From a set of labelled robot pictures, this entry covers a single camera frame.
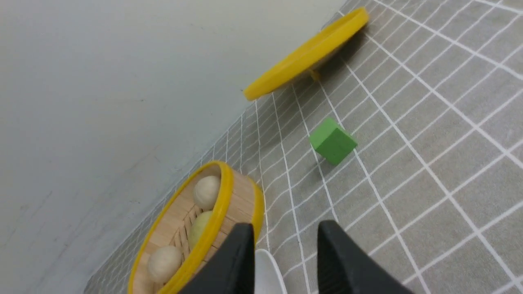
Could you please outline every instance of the wall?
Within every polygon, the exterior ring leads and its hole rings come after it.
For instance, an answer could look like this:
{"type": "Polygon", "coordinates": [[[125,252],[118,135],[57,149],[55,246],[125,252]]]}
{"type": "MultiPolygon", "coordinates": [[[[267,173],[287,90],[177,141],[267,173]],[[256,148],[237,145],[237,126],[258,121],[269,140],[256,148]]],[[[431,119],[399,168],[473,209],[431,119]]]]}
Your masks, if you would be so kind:
{"type": "Polygon", "coordinates": [[[81,291],[340,5],[3,1],[2,291],[81,291]]]}
{"type": "MultiPolygon", "coordinates": [[[[193,168],[226,160],[265,192],[258,248],[288,293],[317,293],[316,231],[335,219],[415,293],[523,292],[523,7],[349,0],[367,28],[321,70],[249,106],[193,168]],[[308,135],[336,119],[359,145],[327,164],[308,135]]],[[[125,292],[161,202],[89,281],[125,292]]]]}

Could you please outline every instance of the wooden slat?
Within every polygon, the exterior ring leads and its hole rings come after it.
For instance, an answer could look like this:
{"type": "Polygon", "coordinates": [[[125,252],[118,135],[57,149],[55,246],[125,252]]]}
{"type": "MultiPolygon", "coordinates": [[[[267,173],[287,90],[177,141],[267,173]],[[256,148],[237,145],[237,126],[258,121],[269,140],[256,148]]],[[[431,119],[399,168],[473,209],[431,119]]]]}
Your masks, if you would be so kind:
{"type": "MultiPolygon", "coordinates": [[[[184,261],[189,257],[190,248],[187,232],[190,231],[196,217],[202,214],[202,210],[196,207],[192,201],[192,192],[195,184],[209,175],[220,176],[220,168],[216,165],[202,171],[166,210],[155,232],[151,234],[149,244],[145,247],[145,252],[140,258],[133,281],[133,294],[154,294],[163,286],[155,285],[147,273],[147,262],[157,248],[169,244],[174,245],[182,250],[184,261]]],[[[237,222],[250,222],[252,218],[255,200],[252,182],[236,171],[233,172],[233,176],[233,195],[231,195],[227,214],[211,248],[194,274],[201,270],[216,253],[237,222]]]]}

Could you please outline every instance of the white grid line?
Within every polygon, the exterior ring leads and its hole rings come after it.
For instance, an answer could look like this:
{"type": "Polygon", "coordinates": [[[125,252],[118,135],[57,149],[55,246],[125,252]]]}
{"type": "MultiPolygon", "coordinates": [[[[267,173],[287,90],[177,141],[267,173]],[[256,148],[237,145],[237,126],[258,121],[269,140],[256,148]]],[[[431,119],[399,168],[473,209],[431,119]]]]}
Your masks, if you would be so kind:
{"type": "MultiPolygon", "coordinates": [[[[305,131],[307,132],[307,137],[310,137],[311,135],[309,133],[309,129],[307,127],[307,123],[305,122],[305,117],[303,116],[303,112],[301,111],[300,102],[298,101],[298,97],[297,97],[295,91],[294,91],[294,96],[296,97],[296,102],[298,103],[298,109],[299,109],[300,114],[301,114],[301,119],[303,120],[303,125],[305,126],[305,131]]],[[[323,176],[322,168],[320,167],[320,161],[318,160],[318,156],[316,155],[316,152],[312,152],[312,154],[314,155],[314,159],[316,160],[316,165],[318,167],[318,170],[320,171],[320,176],[322,178],[323,187],[325,188],[325,193],[327,194],[327,199],[328,199],[329,205],[331,206],[331,210],[332,210],[332,214],[334,216],[334,220],[336,222],[338,222],[338,216],[336,215],[336,212],[334,211],[334,205],[332,203],[332,198],[331,198],[331,195],[330,195],[330,193],[328,191],[328,188],[327,188],[327,183],[325,182],[325,177],[323,176]]]]}
{"type": "MultiPolygon", "coordinates": [[[[523,282],[523,276],[519,276],[517,279],[517,282],[518,283],[522,283],[523,282]]],[[[502,293],[505,293],[506,290],[512,288],[512,286],[515,286],[515,283],[514,282],[509,282],[507,283],[506,285],[502,286],[501,288],[495,290],[494,292],[492,292],[492,294],[502,294],[502,293]]]]}
{"type": "MultiPolygon", "coordinates": [[[[358,83],[360,84],[360,86],[365,90],[365,92],[367,92],[367,95],[369,95],[369,97],[372,99],[372,101],[376,104],[376,106],[380,109],[380,111],[382,113],[384,113],[385,117],[388,118],[389,122],[392,124],[392,120],[388,117],[388,115],[386,115],[385,111],[383,111],[383,109],[381,109],[381,106],[376,102],[376,100],[374,100],[374,98],[372,97],[372,95],[370,94],[370,92],[367,90],[367,88],[363,85],[363,83],[361,82],[361,80],[358,78],[358,76],[355,75],[354,71],[352,71],[352,69],[347,66],[347,68],[350,70],[350,73],[354,76],[354,78],[358,81],[358,83]]],[[[329,102],[329,104],[331,105],[332,107],[332,110],[334,112],[334,114],[336,115],[336,119],[338,120],[338,123],[342,123],[339,119],[339,116],[338,114],[336,113],[336,109],[334,109],[334,106],[332,105],[332,103],[330,102],[330,99],[329,97],[326,95],[326,98],[327,98],[327,101],[329,102]]],[[[398,228],[396,226],[396,224],[394,223],[394,220],[392,219],[392,216],[390,215],[390,212],[389,210],[387,209],[387,207],[385,207],[385,204],[383,204],[383,199],[381,199],[380,197],[380,194],[378,193],[378,190],[376,189],[376,186],[374,185],[374,183],[372,182],[371,178],[370,178],[370,175],[369,175],[369,172],[367,172],[367,168],[365,168],[364,164],[363,164],[363,161],[361,160],[361,158],[359,157],[359,154],[358,154],[358,151],[356,151],[354,149],[354,155],[356,157],[356,159],[358,160],[359,164],[361,165],[361,169],[363,170],[363,172],[365,173],[365,177],[367,178],[367,180],[369,181],[369,184],[372,188],[372,190],[374,191],[374,194],[376,195],[377,199],[378,199],[378,202],[381,206],[381,208],[383,209],[383,211],[385,212],[392,228],[394,229],[394,232],[395,232],[395,235],[397,236],[397,238],[400,240],[400,243],[401,243],[401,246],[403,247],[403,250],[405,251],[406,255],[407,255],[407,258],[408,260],[411,262],[412,264],[412,267],[414,268],[415,272],[416,272],[416,275],[418,276],[418,279],[419,281],[421,282],[422,286],[423,286],[423,289],[425,290],[426,293],[430,294],[430,290],[428,289],[428,286],[427,284],[425,283],[425,280],[423,279],[423,277],[421,276],[421,274],[419,273],[419,268],[418,266],[416,265],[416,263],[414,262],[414,258],[412,257],[412,254],[411,252],[408,250],[408,247],[407,245],[405,244],[405,241],[403,240],[403,237],[401,237],[401,235],[398,233],[398,228]]]]}
{"type": "MultiPolygon", "coordinates": [[[[274,95],[272,95],[272,102],[274,103],[274,106],[276,107],[276,102],[274,100],[274,95]]],[[[278,121],[278,115],[276,114],[276,123],[278,124],[278,131],[280,133],[280,146],[281,146],[281,151],[285,154],[285,150],[283,149],[283,139],[281,137],[281,129],[280,129],[280,123],[278,121]]],[[[285,170],[286,170],[286,173],[287,173],[287,183],[289,185],[289,198],[290,198],[290,201],[291,201],[291,207],[292,207],[292,216],[294,217],[294,225],[296,227],[296,233],[298,233],[298,219],[296,218],[296,212],[294,210],[294,201],[292,199],[292,191],[290,190],[290,187],[291,187],[291,179],[290,179],[290,176],[289,176],[289,168],[287,166],[287,159],[285,158],[285,156],[283,157],[283,161],[285,162],[285,170]]],[[[305,267],[305,258],[303,256],[303,246],[301,244],[301,239],[300,239],[300,235],[297,234],[297,237],[298,237],[298,244],[300,246],[300,254],[301,254],[301,260],[303,262],[303,274],[305,275],[305,286],[307,287],[307,293],[310,293],[311,292],[311,289],[310,289],[310,286],[309,286],[309,280],[308,280],[308,276],[307,276],[307,268],[305,267]]]]}
{"type": "Polygon", "coordinates": [[[289,191],[289,189],[285,189],[285,191],[282,191],[280,194],[278,194],[278,196],[276,196],[276,198],[274,198],[274,201],[269,205],[269,207],[266,209],[266,211],[269,211],[274,206],[276,201],[280,198],[280,196],[282,196],[283,194],[285,194],[285,192],[288,192],[288,191],[289,191]]]}
{"type": "Polygon", "coordinates": [[[373,0],[373,1],[375,1],[375,2],[377,2],[377,3],[379,3],[379,4],[381,4],[381,5],[383,5],[383,6],[385,6],[385,7],[387,7],[388,9],[393,10],[394,12],[396,12],[397,14],[399,14],[399,15],[401,15],[401,16],[403,16],[403,17],[406,17],[407,19],[409,19],[409,20],[412,21],[413,23],[415,23],[415,24],[417,24],[417,25],[423,27],[424,29],[426,29],[426,30],[432,32],[433,34],[435,34],[435,35],[437,35],[437,36],[439,36],[439,37],[441,37],[441,38],[443,38],[443,39],[445,39],[445,40],[451,42],[453,45],[456,45],[456,46],[460,47],[461,49],[464,49],[464,50],[468,51],[469,53],[471,53],[471,54],[477,56],[478,58],[481,58],[481,59],[483,59],[484,61],[487,61],[487,62],[489,62],[489,63],[491,63],[491,64],[493,64],[493,65],[495,65],[495,66],[498,66],[499,68],[505,70],[507,73],[511,74],[512,76],[514,76],[514,77],[516,77],[516,78],[518,78],[518,79],[520,79],[520,80],[523,80],[523,76],[522,76],[522,75],[516,73],[514,70],[510,69],[509,67],[507,67],[507,66],[505,66],[505,65],[502,65],[502,64],[500,64],[500,63],[498,63],[498,62],[492,60],[491,58],[486,57],[486,56],[483,55],[483,54],[480,54],[480,53],[478,53],[478,52],[475,52],[474,50],[470,49],[469,47],[467,47],[467,46],[465,46],[465,45],[462,45],[461,43],[459,43],[459,42],[457,42],[457,41],[455,41],[455,40],[453,40],[453,39],[451,39],[451,38],[449,38],[449,37],[443,35],[443,34],[440,33],[439,31],[435,31],[433,28],[430,28],[430,27],[426,26],[425,24],[420,23],[419,21],[417,21],[417,20],[411,18],[410,16],[407,16],[407,15],[403,14],[402,12],[400,12],[400,11],[398,11],[398,10],[396,10],[396,9],[394,9],[394,8],[392,8],[392,7],[390,7],[389,5],[383,3],[383,2],[381,2],[381,1],[379,1],[379,0],[373,0]]]}
{"type": "MultiPolygon", "coordinates": [[[[369,37],[369,39],[373,42],[375,42],[377,45],[379,45],[376,41],[374,41],[372,39],[372,37],[369,37]]],[[[352,71],[352,69],[347,65],[347,67],[349,68],[349,70],[352,72],[352,74],[354,74],[354,72],[352,71]]],[[[415,76],[418,80],[423,81],[421,78],[419,78],[418,76],[415,76]]],[[[358,82],[361,83],[361,81],[359,80],[359,78],[357,76],[355,76],[355,78],[358,80],[358,82]]],[[[414,153],[414,155],[418,158],[418,160],[421,162],[421,164],[423,165],[423,167],[425,168],[426,171],[429,172],[429,174],[431,175],[431,177],[436,181],[436,183],[438,184],[438,186],[441,188],[441,190],[443,190],[443,192],[448,196],[449,200],[452,202],[452,204],[455,206],[455,208],[460,212],[460,214],[462,215],[462,217],[464,218],[464,220],[469,224],[469,226],[471,227],[471,229],[477,233],[478,237],[480,238],[480,240],[482,241],[482,243],[484,244],[484,246],[487,248],[487,250],[492,254],[492,256],[498,261],[499,265],[502,267],[502,269],[505,271],[505,273],[512,279],[514,280],[515,279],[515,276],[514,274],[512,273],[512,271],[508,268],[508,266],[505,264],[505,262],[501,259],[501,257],[496,253],[496,251],[492,248],[492,246],[489,244],[489,242],[486,240],[486,238],[478,232],[478,229],[477,227],[474,225],[474,223],[472,222],[472,220],[469,218],[469,216],[464,212],[464,210],[461,208],[461,206],[459,206],[459,204],[457,203],[457,201],[452,197],[452,195],[450,194],[450,192],[446,189],[446,187],[443,185],[443,183],[440,181],[440,179],[436,176],[436,174],[432,171],[432,169],[427,165],[427,163],[423,160],[423,158],[420,156],[420,154],[412,147],[412,145],[410,144],[410,142],[408,141],[408,139],[405,137],[405,135],[399,130],[399,128],[395,125],[395,123],[392,121],[392,119],[389,117],[389,115],[381,108],[381,106],[378,104],[378,102],[374,99],[374,97],[370,94],[370,92],[367,90],[367,88],[361,84],[361,86],[364,88],[364,90],[367,92],[367,94],[370,96],[370,98],[373,100],[373,102],[376,104],[376,106],[380,109],[380,111],[383,113],[383,115],[385,115],[385,117],[387,118],[387,120],[389,121],[389,123],[394,127],[394,129],[396,130],[396,132],[400,135],[400,137],[405,141],[405,143],[407,144],[407,146],[409,147],[409,149],[414,153]]],[[[431,92],[435,92],[434,89],[432,88],[429,88],[428,85],[426,85],[425,83],[425,86],[431,90],[431,92]]],[[[476,125],[474,127],[472,121],[469,120],[469,123],[473,126],[474,129],[476,130],[480,130],[480,128],[476,125]]],[[[391,223],[393,224],[393,228],[394,230],[396,231],[397,233],[397,228],[395,227],[395,224],[393,223],[392,221],[392,218],[389,218],[389,220],[391,221],[391,223]]],[[[400,238],[400,243],[402,243],[403,245],[403,240],[401,238],[401,236],[398,234],[398,237],[400,238]]],[[[404,246],[404,248],[406,249],[406,252],[407,252],[407,256],[409,257],[409,259],[411,259],[412,257],[410,256],[410,252],[408,252],[408,249],[406,246],[404,246]]],[[[426,284],[424,281],[422,281],[422,276],[419,274],[419,269],[417,268],[416,264],[414,263],[414,260],[412,260],[412,263],[413,263],[413,266],[414,266],[414,269],[416,270],[416,273],[418,275],[418,278],[420,279],[420,281],[422,282],[422,285],[424,285],[424,288],[426,288],[426,284]]]]}
{"type": "Polygon", "coordinates": [[[242,172],[242,157],[243,157],[243,115],[240,116],[240,173],[242,172]]]}
{"type": "MultiPolygon", "coordinates": [[[[254,102],[254,107],[256,107],[255,111],[256,111],[256,123],[258,124],[258,101],[255,101],[254,102]]],[[[258,125],[258,141],[260,139],[260,129],[259,129],[259,125],[258,125]]],[[[261,176],[262,174],[262,158],[260,157],[260,145],[258,145],[258,166],[260,168],[260,180],[261,180],[261,186],[263,187],[263,177],[261,176]]],[[[265,197],[263,198],[263,201],[264,201],[264,206],[267,207],[267,201],[265,200],[265,197]]],[[[266,235],[267,235],[267,250],[270,251],[270,245],[269,245],[269,221],[268,221],[268,218],[267,218],[267,214],[265,214],[265,229],[266,229],[266,235]]]]}
{"type": "Polygon", "coordinates": [[[227,162],[227,154],[229,152],[229,130],[227,130],[227,139],[225,141],[225,162],[227,162]]]}
{"type": "MultiPolygon", "coordinates": [[[[385,51],[387,54],[390,54],[385,48],[381,46],[381,44],[377,43],[372,37],[369,37],[369,39],[380,46],[383,51],[385,51]]],[[[501,146],[497,141],[495,141],[489,134],[487,134],[483,129],[479,128],[476,123],[474,123],[470,118],[468,118],[462,111],[460,111],[454,104],[450,103],[446,98],[444,98],[439,92],[437,92],[434,88],[432,88],[430,85],[428,85],[422,78],[420,78],[418,75],[416,75],[411,69],[409,69],[405,64],[403,64],[401,61],[396,59],[396,61],[404,67],[410,74],[412,74],[420,83],[422,83],[432,94],[434,94],[436,97],[438,97],[443,103],[445,103],[449,108],[451,108],[455,113],[457,113],[465,122],[467,122],[474,130],[479,132],[484,138],[489,140],[492,145],[496,146],[501,152],[503,152],[507,157],[509,157],[516,165],[518,165],[520,168],[523,168],[523,163],[517,159],[512,154],[508,153],[507,150],[501,146]]]]}
{"type": "Polygon", "coordinates": [[[276,255],[276,253],[278,252],[278,250],[285,244],[287,243],[290,239],[294,238],[296,235],[298,234],[301,234],[303,233],[306,229],[310,228],[315,222],[319,221],[322,217],[324,217],[328,212],[330,212],[331,209],[328,208],[327,210],[325,210],[324,212],[322,212],[322,214],[320,214],[320,216],[318,216],[317,218],[315,218],[313,221],[311,221],[308,225],[304,226],[303,229],[301,229],[298,233],[294,233],[290,236],[288,236],[285,240],[283,240],[283,242],[281,242],[281,244],[274,250],[273,252],[273,255],[276,255]]]}
{"type": "Polygon", "coordinates": [[[490,6],[499,8],[499,9],[507,10],[507,11],[510,11],[510,12],[513,12],[513,13],[517,13],[519,15],[523,14],[523,10],[517,10],[515,8],[508,7],[506,5],[501,4],[500,2],[493,3],[493,2],[489,2],[489,1],[485,1],[485,0],[474,0],[474,1],[486,4],[486,5],[490,5],[490,6]]]}

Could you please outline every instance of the white plastic piece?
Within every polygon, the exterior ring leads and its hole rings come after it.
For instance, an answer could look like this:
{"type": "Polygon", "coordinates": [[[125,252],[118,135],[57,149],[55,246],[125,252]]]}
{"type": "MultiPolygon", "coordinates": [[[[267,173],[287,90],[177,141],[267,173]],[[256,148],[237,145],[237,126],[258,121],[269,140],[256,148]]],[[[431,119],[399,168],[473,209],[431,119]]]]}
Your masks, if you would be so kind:
{"type": "Polygon", "coordinates": [[[287,294],[274,257],[265,249],[254,253],[254,294],[287,294]]]}

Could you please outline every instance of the yellow lid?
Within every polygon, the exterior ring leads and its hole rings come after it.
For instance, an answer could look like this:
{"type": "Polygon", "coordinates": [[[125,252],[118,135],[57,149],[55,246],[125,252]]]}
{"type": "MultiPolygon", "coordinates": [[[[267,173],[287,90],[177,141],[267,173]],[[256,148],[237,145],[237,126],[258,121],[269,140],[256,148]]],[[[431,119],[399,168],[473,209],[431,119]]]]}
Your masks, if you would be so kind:
{"type": "Polygon", "coordinates": [[[368,20],[369,16],[364,7],[353,10],[261,75],[243,91],[243,94],[249,101],[256,100],[313,69],[319,61],[350,39],[368,20]]]}

